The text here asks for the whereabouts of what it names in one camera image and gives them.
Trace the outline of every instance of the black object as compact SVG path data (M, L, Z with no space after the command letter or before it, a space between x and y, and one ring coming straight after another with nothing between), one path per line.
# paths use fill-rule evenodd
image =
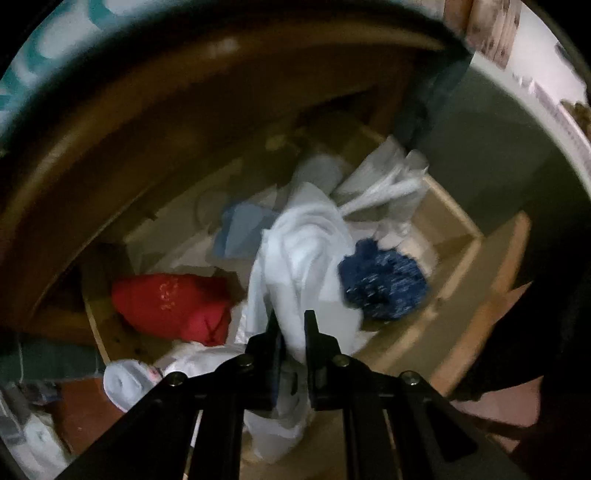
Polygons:
M403 317L428 290L415 259L393 248L381 250L373 238L357 242L355 253L339 264L339 277L348 302L383 320Z
M336 339L318 331L312 311L306 343L312 407L343 410L350 480L396 479L399 469L404 480L527 478L418 374L389 377L342 355ZM215 372L166 376L58 479L179 479L199 410L189 479L238 479L244 409L273 408L284 351L273 315L245 354Z

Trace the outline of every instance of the metal bolt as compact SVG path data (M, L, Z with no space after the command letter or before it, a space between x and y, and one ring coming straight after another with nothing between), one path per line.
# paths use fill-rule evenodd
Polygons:
M187 375L183 372L171 372L164 379L171 387L178 387L187 379Z
M419 384L421 381L421 376L418 373L413 372L412 370L407 370L403 372L400 375L400 378L402 378L402 381L404 381L404 383L411 386L415 386Z
M253 366L255 360L252 355L248 355L248 353L243 353L242 355L238 355L236 357L236 362L238 366L243 369L247 369Z
M351 360L349 359L348 356L339 354L339 355L335 355L333 357L333 363L337 367L348 367L349 364L351 363Z

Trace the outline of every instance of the red cloth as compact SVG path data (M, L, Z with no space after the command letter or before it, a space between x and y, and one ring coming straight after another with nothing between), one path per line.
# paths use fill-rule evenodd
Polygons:
M115 309L136 330L162 338L223 345L230 308L226 279L197 275L139 275L116 281Z

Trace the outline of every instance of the reddish brown floor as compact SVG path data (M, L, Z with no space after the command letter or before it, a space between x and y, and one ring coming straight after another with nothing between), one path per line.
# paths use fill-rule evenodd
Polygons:
M63 399L49 406L58 435L75 455L86 450L123 413L103 392L102 378L61 384Z

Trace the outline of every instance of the navy blue fabric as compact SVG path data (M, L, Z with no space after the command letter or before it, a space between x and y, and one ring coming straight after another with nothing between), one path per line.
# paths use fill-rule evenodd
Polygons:
M339 264L345 299L365 316L397 320L427 293L427 281L415 259L395 249L380 250L372 238L359 240L355 253Z

